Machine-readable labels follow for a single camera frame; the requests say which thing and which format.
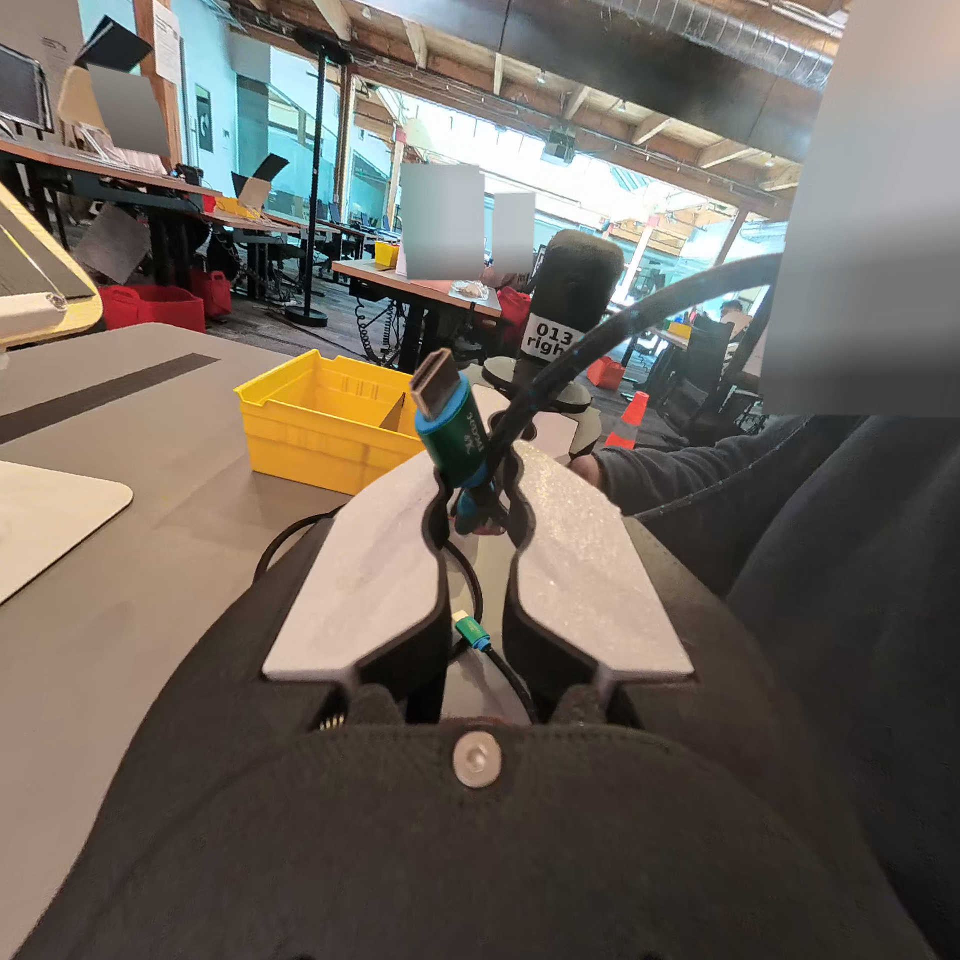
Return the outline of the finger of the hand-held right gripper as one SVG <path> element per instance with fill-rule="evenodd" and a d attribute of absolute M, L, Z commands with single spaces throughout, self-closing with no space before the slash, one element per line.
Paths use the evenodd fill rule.
<path fill-rule="evenodd" d="M 534 447 L 554 460 L 570 460 L 579 421 L 565 414 L 534 416 Z"/>

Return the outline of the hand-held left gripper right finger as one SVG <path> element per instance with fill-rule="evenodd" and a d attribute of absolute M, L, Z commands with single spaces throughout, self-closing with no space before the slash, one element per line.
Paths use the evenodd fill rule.
<path fill-rule="evenodd" d="M 513 446 L 503 479 L 513 555 L 502 650 L 535 719 L 545 723 L 573 688 L 606 711 L 627 687 L 693 682 L 621 511 L 531 442 Z"/>

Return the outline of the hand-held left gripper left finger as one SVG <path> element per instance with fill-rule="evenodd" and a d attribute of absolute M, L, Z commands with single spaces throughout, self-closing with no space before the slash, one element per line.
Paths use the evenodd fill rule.
<path fill-rule="evenodd" d="M 279 626 L 264 678 L 345 694 L 378 685 L 405 704 L 408 722 L 439 721 L 452 649 L 448 498 L 434 465 L 402 464 L 347 502 Z"/>

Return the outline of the person's right forearm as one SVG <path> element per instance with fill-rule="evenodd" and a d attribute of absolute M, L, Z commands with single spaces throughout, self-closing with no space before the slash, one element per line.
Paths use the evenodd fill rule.
<path fill-rule="evenodd" d="M 776 416 L 755 435 L 677 451 L 603 447 L 605 488 L 712 593 L 724 597 L 762 534 L 850 431 L 838 416 Z"/>

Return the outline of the orange traffic cone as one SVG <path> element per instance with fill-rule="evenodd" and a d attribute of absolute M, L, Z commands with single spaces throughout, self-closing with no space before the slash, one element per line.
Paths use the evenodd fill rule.
<path fill-rule="evenodd" d="M 636 447 L 648 402 L 649 395 L 646 392 L 638 390 L 633 394 L 606 437 L 606 449 L 633 450 Z"/>

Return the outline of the red bag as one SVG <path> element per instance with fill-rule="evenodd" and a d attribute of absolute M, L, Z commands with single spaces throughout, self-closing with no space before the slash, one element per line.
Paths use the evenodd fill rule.
<path fill-rule="evenodd" d="M 516 351 L 522 342 L 531 310 L 531 296 L 510 286 L 497 291 L 503 343 L 509 351 Z"/>

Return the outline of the yellow plastic bin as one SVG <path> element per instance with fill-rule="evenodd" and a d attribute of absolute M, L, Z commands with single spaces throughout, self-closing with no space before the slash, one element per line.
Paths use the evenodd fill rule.
<path fill-rule="evenodd" d="M 250 468 L 357 495 L 425 450 L 411 379 L 311 350 L 236 387 Z"/>

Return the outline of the light wooden work desk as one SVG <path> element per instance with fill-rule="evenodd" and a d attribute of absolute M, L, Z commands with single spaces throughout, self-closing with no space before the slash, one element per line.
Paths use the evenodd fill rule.
<path fill-rule="evenodd" d="M 455 291 L 452 281 L 410 280 L 396 270 L 378 269 L 373 260 L 336 261 L 332 270 L 349 279 L 349 294 L 355 299 L 388 300 L 405 309 L 397 357 L 403 373 L 414 373 L 427 354 L 454 342 L 459 330 L 484 331 L 481 357 L 503 353 L 507 324 L 495 290 L 469 298 Z"/>

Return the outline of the person's dark sweater torso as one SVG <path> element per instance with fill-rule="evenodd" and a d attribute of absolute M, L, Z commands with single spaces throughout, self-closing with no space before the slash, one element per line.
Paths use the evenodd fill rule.
<path fill-rule="evenodd" d="M 801 702 L 896 896 L 958 958 L 958 419 L 865 418 L 727 603 Z"/>

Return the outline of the black floor lamp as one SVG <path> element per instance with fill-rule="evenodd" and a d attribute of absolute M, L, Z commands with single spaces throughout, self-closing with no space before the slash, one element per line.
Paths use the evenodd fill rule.
<path fill-rule="evenodd" d="M 316 223 L 319 205 L 319 179 L 323 144 L 323 108 L 327 82 L 327 66 L 349 66 L 353 62 L 352 54 L 331 34 L 305 26 L 297 26 L 293 31 L 294 41 L 316 61 L 317 88 L 315 105 L 315 128 L 311 155 L 311 182 L 306 225 L 306 248 L 300 270 L 302 304 L 297 310 L 288 307 L 284 318 L 300 325 L 306 330 L 321 330 L 328 325 L 329 318 L 313 305 L 314 292 L 314 256 L 316 248 Z"/>

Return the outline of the wooden board stand white base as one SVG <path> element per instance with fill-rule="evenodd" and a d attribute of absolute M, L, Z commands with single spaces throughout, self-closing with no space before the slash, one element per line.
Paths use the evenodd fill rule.
<path fill-rule="evenodd" d="M 89 331 L 96 286 L 6 186 L 1 187 L 1 370 L 14 347 Z M 1 601 L 6 602 L 125 510 L 128 486 L 1 462 Z"/>

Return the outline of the small tilted board stand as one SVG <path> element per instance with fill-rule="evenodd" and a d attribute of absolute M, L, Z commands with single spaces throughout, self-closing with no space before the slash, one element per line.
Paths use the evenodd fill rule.
<path fill-rule="evenodd" d="M 169 140 L 150 79 L 135 73 L 153 47 L 105 16 L 61 82 L 57 118 L 110 137 L 114 147 L 165 157 Z"/>
<path fill-rule="evenodd" d="M 257 217 L 263 212 L 264 205 L 272 190 L 274 179 L 289 165 L 288 158 L 268 154 L 251 175 L 231 173 L 235 199 L 242 212 Z"/>

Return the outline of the low red basket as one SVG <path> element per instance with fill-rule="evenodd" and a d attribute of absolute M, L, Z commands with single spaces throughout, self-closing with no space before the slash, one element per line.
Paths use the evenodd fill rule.
<path fill-rule="evenodd" d="M 206 333 L 204 302 L 176 286 L 109 285 L 99 289 L 102 320 L 107 330 L 160 324 Z"/>

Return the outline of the grey hanging board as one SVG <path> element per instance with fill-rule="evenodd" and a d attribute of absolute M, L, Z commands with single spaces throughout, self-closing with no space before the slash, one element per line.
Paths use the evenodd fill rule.
<path fill-rule="evenodd" d="M 73 257 L 88 273 L 123 285 L 150 250 L 148 223 L 121 206 L 105 202 L 74 247 Z"/>

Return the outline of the grey desk monitor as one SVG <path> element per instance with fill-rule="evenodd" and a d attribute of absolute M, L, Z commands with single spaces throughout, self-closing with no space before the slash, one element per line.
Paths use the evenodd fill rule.
<path fill-rule="evenodd" d="M 31 128 L 42 134 L 56 132 L 49 87 L 42 66 L 34 58 L 1 44 L 1 124 Z"/>

